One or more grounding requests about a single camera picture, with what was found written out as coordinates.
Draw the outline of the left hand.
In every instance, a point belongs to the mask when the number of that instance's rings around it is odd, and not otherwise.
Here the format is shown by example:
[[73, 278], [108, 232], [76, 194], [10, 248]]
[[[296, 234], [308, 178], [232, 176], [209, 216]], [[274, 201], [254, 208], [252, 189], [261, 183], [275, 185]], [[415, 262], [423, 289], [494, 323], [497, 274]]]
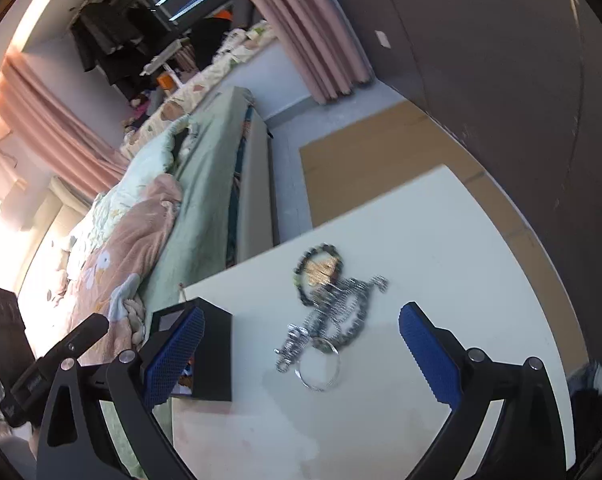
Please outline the left hand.
[[34, 424], [31, 424], [31, 435], [28, 438], [28, 447], [33, 455], [33, 457], [37, 460], [38, 454], [38, 446], [39, 446], [39, 437], [40, 437], [40, 427]]

